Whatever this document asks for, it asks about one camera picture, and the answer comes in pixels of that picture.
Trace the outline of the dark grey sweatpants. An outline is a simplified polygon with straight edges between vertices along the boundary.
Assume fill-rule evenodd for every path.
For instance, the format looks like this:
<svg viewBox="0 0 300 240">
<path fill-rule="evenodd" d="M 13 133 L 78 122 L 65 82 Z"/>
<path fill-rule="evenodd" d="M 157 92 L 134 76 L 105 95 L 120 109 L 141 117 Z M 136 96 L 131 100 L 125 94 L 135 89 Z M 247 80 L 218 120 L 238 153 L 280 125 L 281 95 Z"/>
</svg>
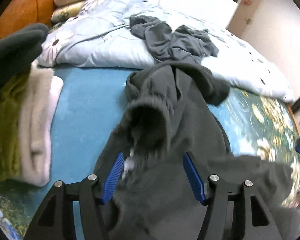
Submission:
<svg viewBox="0 0 300 240">
<path fill-rule="evenodd" d="M 102 210 L 110 239 L 299 239 L 300 214 L 280 203 L 291 168 L 232 155 L 208 106 L 229 84 L 206 68 L 169 62 L 131 73 L 129 104 L 96 163 L 104 177 L 124 155 Z"/>
</svg>

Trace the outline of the pink folded garment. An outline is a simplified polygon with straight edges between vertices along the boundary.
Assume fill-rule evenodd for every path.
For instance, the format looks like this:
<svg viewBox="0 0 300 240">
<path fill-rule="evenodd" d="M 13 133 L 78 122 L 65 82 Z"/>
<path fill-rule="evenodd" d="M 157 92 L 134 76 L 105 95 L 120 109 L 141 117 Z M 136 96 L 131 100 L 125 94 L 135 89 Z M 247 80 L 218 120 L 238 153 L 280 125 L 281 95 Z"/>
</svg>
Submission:
<svg viewBox="0 0 300 240">
<path fill-rule="evenodd" d="M 51 173 L 51 159 L 52 159 L 52 146 L 51 146 L 51 126 L 55 111 L 57 109 L 58 100 L 64 85 L 63 80 L 58 76 L 53 76 L 51 87 L 49 91 L 49 101 L 47 108 L 47 126 L 45 129 L 45 152 L 44 152 L 44 185 L 50 181 Z"/>
</svg>

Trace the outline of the olive green folded garment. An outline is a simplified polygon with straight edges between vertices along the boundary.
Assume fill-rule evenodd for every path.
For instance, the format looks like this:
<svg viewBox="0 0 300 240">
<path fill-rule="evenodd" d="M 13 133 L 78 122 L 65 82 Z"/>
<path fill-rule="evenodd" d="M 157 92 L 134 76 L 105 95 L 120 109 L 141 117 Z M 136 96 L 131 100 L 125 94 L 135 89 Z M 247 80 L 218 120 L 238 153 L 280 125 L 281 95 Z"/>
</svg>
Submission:
<svg viewBox="0 0 300 240">
<path fill-rule="evenodd" d="M 29 74 L 11 77 L 0 89 L 0 182 L 19 175 L 18 120 Z"/>
</svg>

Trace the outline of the beige folded garment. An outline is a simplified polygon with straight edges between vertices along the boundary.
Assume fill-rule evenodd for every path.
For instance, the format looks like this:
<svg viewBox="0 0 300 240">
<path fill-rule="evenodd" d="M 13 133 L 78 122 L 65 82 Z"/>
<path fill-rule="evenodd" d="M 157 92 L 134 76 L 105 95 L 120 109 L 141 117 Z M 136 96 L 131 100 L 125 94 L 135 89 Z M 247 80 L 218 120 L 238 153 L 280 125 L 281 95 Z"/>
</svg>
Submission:
<svg viewBox="0 0 300 240">
<path fill-rule="evenodd" d="M 20 180 L 44 186 L 49 181 L 47 131 L 53 71 L 32 65 L 19 111 Z"/>
</svg>

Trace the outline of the teal floral bed sheet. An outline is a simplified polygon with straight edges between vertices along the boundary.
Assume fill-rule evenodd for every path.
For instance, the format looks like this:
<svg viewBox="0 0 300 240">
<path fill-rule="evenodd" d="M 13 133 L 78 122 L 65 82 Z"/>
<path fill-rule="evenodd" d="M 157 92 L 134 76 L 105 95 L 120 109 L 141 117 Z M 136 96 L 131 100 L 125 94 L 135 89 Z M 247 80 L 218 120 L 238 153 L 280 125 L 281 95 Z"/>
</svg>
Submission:
<svg viewBox="0 0 300 240">
<path fill-rule="evenodd" d="M 126 108 L 128 69 L 60 66 L 63 82 L 51 128 L 51 180 L 72 183 L 93 170 L 113 128 Z M 251 154 L 287 163 L 293 188 L 283 205 L 293 203 L 300 187 L 300 155 L 294 150 L 298 132 L 285 103 L 233 88 L 210 111 L 222 124 L 234 155 Z M 0 183 L 0 225 L 12 239 L 22 239 L 50 186 L 14 180 Z"/>
</svg>

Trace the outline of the grey crumpled shirt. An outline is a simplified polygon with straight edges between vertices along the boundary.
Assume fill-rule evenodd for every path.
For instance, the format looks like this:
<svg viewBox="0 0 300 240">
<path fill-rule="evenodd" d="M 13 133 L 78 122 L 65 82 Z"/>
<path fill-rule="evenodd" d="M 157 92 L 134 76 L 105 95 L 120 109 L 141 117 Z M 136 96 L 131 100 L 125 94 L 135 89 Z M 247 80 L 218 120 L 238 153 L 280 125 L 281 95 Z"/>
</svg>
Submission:
<svg viewBox="0 0 300 240">
<path fill-rule="evenodd" d="M 206 30 L 193 30 L 185 25 L 172 30 L 165 21 L 141 15 L 130 17 L 130 31 L 145 41 L 148 51 L 159 62 L 201 64 L 205 57 L 218 56 L 219 49 Z"/>
</svg>

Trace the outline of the dark grey folded garment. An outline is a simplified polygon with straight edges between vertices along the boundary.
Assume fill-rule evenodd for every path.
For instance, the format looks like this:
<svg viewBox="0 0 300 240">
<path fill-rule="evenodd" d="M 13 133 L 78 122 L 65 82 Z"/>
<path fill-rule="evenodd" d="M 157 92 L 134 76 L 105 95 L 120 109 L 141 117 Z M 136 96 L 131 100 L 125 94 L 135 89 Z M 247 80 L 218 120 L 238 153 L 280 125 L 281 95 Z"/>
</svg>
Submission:
<svg viewBox="0 0 300 240">
<path fill-rule="evenodd" d="M 30 70 L 48 33 L 45 24 L 35 23 L 0 40 L 0 89 L 12 76 Z"/>
</svg>

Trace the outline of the light blue floral duvet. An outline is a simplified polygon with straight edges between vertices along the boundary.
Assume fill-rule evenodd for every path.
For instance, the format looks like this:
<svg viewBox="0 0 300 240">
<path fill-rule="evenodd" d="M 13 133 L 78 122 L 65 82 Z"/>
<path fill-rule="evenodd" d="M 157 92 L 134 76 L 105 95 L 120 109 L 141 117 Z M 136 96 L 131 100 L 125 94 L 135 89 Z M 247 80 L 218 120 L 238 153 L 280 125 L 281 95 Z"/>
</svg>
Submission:
<svg viewBox="0 0 300 240">
<path fill-rule="evenodd" d="M 255 94 L 291 102 L 286 74 L 248 42 L 204 20 L 148 0 L 86 0 L 77 16 L 52 31 L 38 57 L 51 68 L 145 69 L 164 61 L 197 63 Z"/>
</svg>

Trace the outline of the yellow floral lower pillow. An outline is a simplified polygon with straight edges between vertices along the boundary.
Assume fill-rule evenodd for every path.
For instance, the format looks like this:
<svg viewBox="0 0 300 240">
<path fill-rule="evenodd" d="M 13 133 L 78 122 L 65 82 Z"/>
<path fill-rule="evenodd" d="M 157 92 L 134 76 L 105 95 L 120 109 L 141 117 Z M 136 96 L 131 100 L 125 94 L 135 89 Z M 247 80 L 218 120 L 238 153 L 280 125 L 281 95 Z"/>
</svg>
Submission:
<svg viewBox="0 0 300 240">
<path fill-rule="evenodd" d="M 55 9 L 51 16 L 51 22 L 53 24 L 65 22 L 67 19 L 77 16 L 84 3 L 84 1 L 81 1 Z"/>
</svg>

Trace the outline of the orange wooden headboard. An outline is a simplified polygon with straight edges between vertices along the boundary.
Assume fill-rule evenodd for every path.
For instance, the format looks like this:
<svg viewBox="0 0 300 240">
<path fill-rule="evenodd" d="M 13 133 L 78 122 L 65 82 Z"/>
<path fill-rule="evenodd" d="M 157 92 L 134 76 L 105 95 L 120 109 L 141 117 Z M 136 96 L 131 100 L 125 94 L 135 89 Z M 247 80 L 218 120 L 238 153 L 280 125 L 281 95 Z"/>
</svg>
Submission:
<svg viewBox="0 0 300 240">
<path fill-rule="evenodd" d="M 51 24 L 53 0 L 12 0 L 0 16 L 0 39 L 32 23 Z"/>
</svg>

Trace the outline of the wooden bed frame edge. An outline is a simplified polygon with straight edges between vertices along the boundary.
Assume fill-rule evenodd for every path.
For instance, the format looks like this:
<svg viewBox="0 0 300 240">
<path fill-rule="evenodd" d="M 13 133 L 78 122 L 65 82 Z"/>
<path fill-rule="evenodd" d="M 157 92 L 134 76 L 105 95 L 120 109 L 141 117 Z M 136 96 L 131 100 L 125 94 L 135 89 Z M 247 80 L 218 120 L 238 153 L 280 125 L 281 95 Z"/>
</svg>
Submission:
<svg viewBox="0 0 300 240">
<path fill-rule="evenodd" d="M 290 103 L 285 103 L 285 105 L 286 105 L 286 108 L 287 108 L 287 110 L 289 112 L 289 115 L 290 115 L 290 117 L 292 119 L 294 129 L 296 130 L 297 135 L 300 138 L 300 132 L 299 132 L 299 129 L 298 129 L 298 126 L 297 126 L 296 118 L 295 118 L 294 113 L 293 113 L 293 111 L 291 109 L 291 104 Z"/>
</svg>

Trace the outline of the black cylinder by wall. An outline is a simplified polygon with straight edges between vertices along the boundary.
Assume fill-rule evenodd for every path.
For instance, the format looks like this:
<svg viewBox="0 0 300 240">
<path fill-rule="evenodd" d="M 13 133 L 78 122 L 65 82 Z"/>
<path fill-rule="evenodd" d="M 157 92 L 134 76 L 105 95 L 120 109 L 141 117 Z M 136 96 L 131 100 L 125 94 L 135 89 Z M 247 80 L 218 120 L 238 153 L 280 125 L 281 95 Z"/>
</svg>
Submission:
<svg viewBox="0 0 300 240">
<path fill-rule="evenodd" d="M 300 97 L 293 103 L 291 110 L 293 113 L 296 113 L 300 110 Z"/>
</svg>

